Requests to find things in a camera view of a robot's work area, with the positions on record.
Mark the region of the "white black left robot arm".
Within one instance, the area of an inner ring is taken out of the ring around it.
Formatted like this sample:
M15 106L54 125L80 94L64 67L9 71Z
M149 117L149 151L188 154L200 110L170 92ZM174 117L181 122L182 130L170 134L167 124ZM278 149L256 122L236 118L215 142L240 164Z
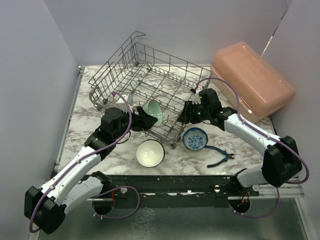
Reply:
M37 225L46 234L59 228L66 215L90 197L106 197L111 190L109 178L95 173L82 178L110 154L129 131L147 131L158 119L147 114L141 106L137 113L117 107L108 108L100 126L89 136L76 157L56 176L41 187L31 186L24 197L24 215L29 225Z

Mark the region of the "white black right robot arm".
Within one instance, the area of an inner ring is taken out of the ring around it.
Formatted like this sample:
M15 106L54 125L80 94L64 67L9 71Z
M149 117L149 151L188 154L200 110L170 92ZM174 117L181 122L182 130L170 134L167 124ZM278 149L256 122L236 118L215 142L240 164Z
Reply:
M253 185L270 184L278 188L302 170L297 144L292 137L280 137L264 131L238 116L235 109L222 107L212 88L201 90L196 97L199 99L198 103L185 101L177 118L178 122L198 124L209 121L211 125L242 139L263 157L262 166L246 168L236 173L235 180L229 184L234 195L242 195Z

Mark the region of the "mint green ceramic bowl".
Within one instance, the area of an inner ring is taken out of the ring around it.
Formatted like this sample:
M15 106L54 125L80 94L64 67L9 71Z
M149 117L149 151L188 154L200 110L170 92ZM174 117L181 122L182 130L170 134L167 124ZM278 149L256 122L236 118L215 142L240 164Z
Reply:
M157 118L157 122L154 124L155 127L160 127L163 123L163 112L160 104L152 99L148 101L144 106L143 110L150 116Z

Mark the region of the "grey wire dish rack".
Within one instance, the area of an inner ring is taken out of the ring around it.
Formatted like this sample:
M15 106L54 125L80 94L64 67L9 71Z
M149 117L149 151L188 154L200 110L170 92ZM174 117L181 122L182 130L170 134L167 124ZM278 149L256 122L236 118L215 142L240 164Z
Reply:
M185 125L177 122L184 102L193 98L191 88L212 75L208 66L199 66L140 43L145 33L134 31L105 64L90 78L89 99L98 111L114 107L112 92L131 94L133 106L150 100L159 103L163 121L146 136L175 148Z

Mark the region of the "blue floral orange bowl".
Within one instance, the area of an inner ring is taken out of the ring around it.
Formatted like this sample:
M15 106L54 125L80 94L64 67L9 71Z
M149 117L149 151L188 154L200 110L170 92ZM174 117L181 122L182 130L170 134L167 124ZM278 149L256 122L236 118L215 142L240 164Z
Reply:
M208 135L201 128L192 127L183 134L182 142L187 150L199 151L207 145Z

